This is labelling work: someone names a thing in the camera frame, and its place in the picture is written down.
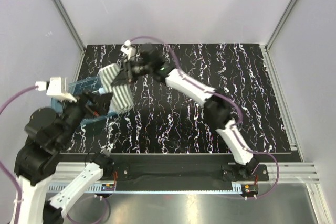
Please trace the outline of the green white striped towel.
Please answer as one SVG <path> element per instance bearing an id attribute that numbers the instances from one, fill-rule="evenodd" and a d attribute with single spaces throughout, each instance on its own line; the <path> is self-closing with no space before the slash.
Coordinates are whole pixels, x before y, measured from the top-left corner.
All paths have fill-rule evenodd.
<path id="1" fill-rule="evenodd" d="M 102 88 L 105 89 L 106 93 L 113 94 L 110 111 L 116 114 L 126 113 L 134 106 L 133 94 L 129 84 L 115 87 L 111 86 L 111 82 L 121 71 L 121 67 L 118 64 L 112 63 L 101 68 L 98 72 L 98 78 Z"/>

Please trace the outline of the light blue towel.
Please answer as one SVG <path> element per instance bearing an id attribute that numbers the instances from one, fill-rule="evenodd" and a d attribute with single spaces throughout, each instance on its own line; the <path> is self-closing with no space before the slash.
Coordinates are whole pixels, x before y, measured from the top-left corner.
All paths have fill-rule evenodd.
<path id="1" fill-rule="evenodd" d="M 99 94 L 106 94 L 105 89 L 104 89 L 104 88 L 100 88 L 100 89 L 99 89 Z"/>

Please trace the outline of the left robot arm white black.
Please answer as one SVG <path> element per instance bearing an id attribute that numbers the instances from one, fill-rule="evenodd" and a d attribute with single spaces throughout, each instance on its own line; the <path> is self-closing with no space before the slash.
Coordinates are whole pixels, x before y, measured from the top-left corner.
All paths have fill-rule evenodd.
<path id="1" fill-rule="evenodd" d="M 107 115 L 113 95 L 90 91 L 72 95 L 62 77 L 37 81 L 32 89 L 45 91 L 62 102 L 64 108 L 61 113 L 50 107 L 37 109 L 25 126 L 27 140 L 15 160 L 17 194 L 11 222 L 63 223 L 71 207 L 93 183 L 115 176 L 113 159 L 106 153 L 95 153 L 66 188 L 55 197 L 45 199 L 48 185 L 61 161 L 61 152 L 74 132 L 84 118 Z"/>

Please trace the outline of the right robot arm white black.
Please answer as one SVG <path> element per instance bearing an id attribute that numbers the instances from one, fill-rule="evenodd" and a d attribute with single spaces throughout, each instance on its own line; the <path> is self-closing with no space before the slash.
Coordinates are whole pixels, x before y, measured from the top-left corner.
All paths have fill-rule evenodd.
<path id="1" fill-rule="evenodd" d="M 231 150 L 239 176 L 250 180 L 257 174 L 260 164 L 257 152 L 248 147 L 238 126 L 242 122 L 241 109 L 218 89 L 207 86 L 173 66 L 164 59 L 152 44 L 142 44 L 135 49 L 128 40 L 121 47 L 126 56 L 122 66 L 114 66 L 105 81 L 106 89 L 113 93 L 113 108 L 121 112 L 132 102 L 128 85 L 140 76 L 151 75 L 153 79 L 177 90 L 195 101 L 204 113 L 204 121 L 215 131 Z"/>

